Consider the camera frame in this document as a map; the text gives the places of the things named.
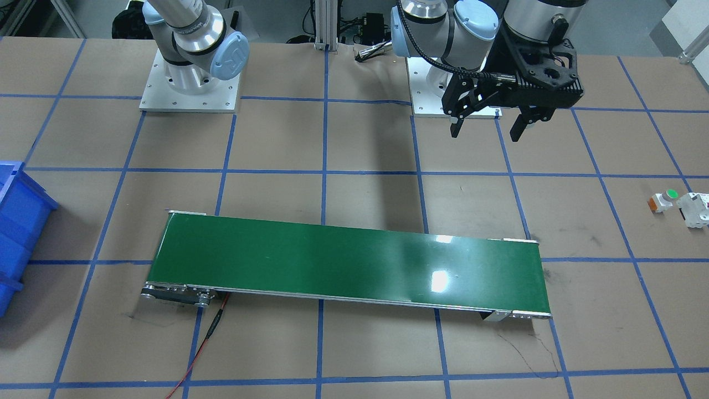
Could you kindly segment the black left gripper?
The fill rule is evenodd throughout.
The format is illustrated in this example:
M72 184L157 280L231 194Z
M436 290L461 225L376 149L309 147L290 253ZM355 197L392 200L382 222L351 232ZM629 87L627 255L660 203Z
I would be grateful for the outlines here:
M477 78L455 74L441 104L450 116L450 134L459 137L464 117L484 107L518 108L510 129L513 143L537 121L549 121L556 109L569 109L585 94L578 76L577 51L566 38L568 25L552 25L536 43L508 25L499 31Z

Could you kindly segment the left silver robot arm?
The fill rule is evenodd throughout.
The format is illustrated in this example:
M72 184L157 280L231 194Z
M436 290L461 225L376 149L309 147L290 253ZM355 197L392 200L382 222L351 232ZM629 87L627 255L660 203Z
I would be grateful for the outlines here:
M510 135L550 121L583 97L577 51L568 33L585 1L397 1L393 51L450 74L441 96L456 138L464 119L494 106L517 108Z

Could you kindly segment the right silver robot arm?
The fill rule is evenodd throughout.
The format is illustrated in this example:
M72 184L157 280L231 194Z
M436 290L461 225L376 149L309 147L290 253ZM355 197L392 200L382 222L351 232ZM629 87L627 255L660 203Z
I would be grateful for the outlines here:
M140 110L235 113L250 43L233 18L204 1L146 1L142 12L158 50Z

